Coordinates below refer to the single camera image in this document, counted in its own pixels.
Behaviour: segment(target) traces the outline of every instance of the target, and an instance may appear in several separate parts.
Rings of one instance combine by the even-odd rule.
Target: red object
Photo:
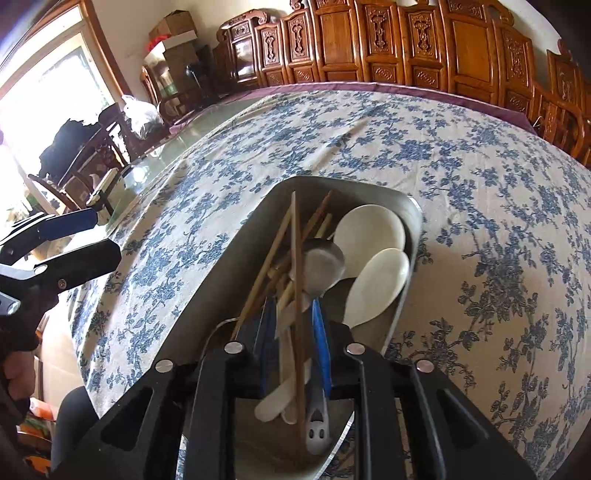
[[[170,38],[170,35],[159,35],[158,37],[156,37],[155,39],[153,39],[150,43],[148,43],[148,51],[152,51],[152,49],[158,45],[160,42],[162,42],[163,40],[166,40],[167,38]]]

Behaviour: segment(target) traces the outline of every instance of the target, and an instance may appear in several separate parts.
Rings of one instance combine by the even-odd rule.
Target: floral pattern
[[[111,233],[118,270],[70,293],[99,414],[150,367],[249,213],[295,175],[417,200],[417,271],[387,356],[437,362],[549,478],[590,417],[591,173],[501,120],[403,95],[272,95],[159,176]],[[353,448],[349,435],[324,475],[351,476]]]

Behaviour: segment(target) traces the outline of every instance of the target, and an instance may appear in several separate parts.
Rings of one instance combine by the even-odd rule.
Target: wooden chopstick
[[[294,322],[294,358],[295,358],[295,409],[298,425],[298,449],[299,458],[304,458],[306,449],[306,392],[304,379],[304,362],[306,353],[304,351],[304,325],[301,318],[301,294],[304,286],[304,271],[301,254],[302,236],[300,232],[300,206],[297,193],[291,194],[291,263],[294,268],[294,301],[295,301],[295,322]]]
[[[314,226],[316,225],[318,220],[320,220],[320,217],[322,217],[324,215],[324,212],[326,211],[326,208],[329,205],[331,195],[332,195],[332,190],[330,190],[326,194],[326,196],[324,197],[324,199],[322,200],[322,202],[320,203],[320,205],[318,206],[316,211],[310,217],[310,220],[308,220],[308,223],[306,224],[306,227],[304,228],[304,231],[301,234],[302,240],[306,240],[307,238],[310,237],[310,234],[312,233]]]
[[[306,223],[306,227],[304,228],[304,233],[307,232],[307,236],[312,232],[312,230],[314,229],[314,226],[316,225],[318,220],[322,217],[322,215],[324,215],[324,212],[326,211],[326,208],[328,207],[331,195],[332,195],[332,190],[326,194],[326,196],[322,200],[321,204],[318,206],[316,211],[312,214],[312,216],[310,217],[310,219]],[[304,236],[302,234],[302,236],[301,236],[302,241],[306,240],[307,236]],[[277,285],[277,282],[279,281],[281,276],[284,275],[287,272],[287,270],[289,269],[290,263],[291,263],[291,258],[285,257],[275,268],[271,267],[271,278],[269,279],[267,286],[265,286],[265,288],[263,289],[263,292],[258,296],[256,301],[252,305],[251,311],[256,311],[259,308],[261,308],[263,302],[265,301],[265,298],[267,298],[271,294],[271,292],[275,288],[275,285]]]
[[[271,244],[271,248],[269,249],[269,252],[267,253],[267,256],[265,257],[265,261],[263,262],[262,267],[259,270],[258,275],[256,276],[256,280],[250,290],[250,293],[248,294],[248,297],[246,298],[246,302],[242,308],[242,311],[240,312],[240,316],[238,317],[238,321],[236,322],[236,326],[234,327],[234,330],[232,332],[232,340],[236,340],[236,336],[238,335],[240,327],[242,326],[242,324],[244,323],[244,320],[246,320],[250,311],[252,310],[252,306],[255,303],[256,296],[261,288],[263,281],[265,280],[265,277],[267,276],[267,271],[269,270],[269,268],[271,268],[271,263],[273,262],[273,258],[275,257],[275,254],[277,253],[277,249],[279,248],[279,245],[281,244],[281,240],[283,240],[283,237],[284,237],[285,233],[287,232],[287,228],[290,225],[290,220],[291,220],[292,214],[293,214],[293,208],[289,208],[286,211],[285,215],[283,216],[283,220],[281,221],[281,225],[279,226],[279,230],[277,230],[277,234],[275,235],[275,238],[273,239],[273,243]]]
[[[332,221],[332,213],[327,213],[326,214],[326,217],[324,217],[324,220],[320,224],[320,227],[319,227],[319,229],[316,232],[316,235],[314,237],[315,238],[324,238],[324,236],[326,235],[326,231],[328,230],[328,227],[329,227],[331,221]]]

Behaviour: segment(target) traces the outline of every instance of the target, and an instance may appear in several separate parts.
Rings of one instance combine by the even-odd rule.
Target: leg
[[[61,403],[51,443],[52,469],[76,448],[82,437],[98,420],[84,387],[78,387],[66,395]]]

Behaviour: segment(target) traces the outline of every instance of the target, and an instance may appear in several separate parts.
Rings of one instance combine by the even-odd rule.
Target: metal ladle
[[[320,455],[330,445],[327,397],[331,379],[330,352],[319,298],[342,278],[345,258],[340,248],[328,240],[313,239],[307,241],[304,248],[304,291],[313,297],[312,327],[316,344],[306,415],[306,449],[312,455]]]

